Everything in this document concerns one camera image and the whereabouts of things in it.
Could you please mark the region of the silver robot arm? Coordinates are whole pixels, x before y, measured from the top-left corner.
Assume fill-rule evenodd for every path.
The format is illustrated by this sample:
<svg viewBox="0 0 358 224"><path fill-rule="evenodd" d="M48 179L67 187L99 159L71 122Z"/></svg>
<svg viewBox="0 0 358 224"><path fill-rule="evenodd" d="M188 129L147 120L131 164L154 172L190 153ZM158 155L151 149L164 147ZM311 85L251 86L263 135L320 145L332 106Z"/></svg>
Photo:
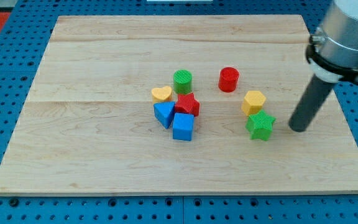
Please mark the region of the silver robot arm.
<svg viewBox="0 0 358 224"><path fill-rule="evenodd" d="M306 50L310 69L322 81L358 85L358 0L333 0Z"/></svg>

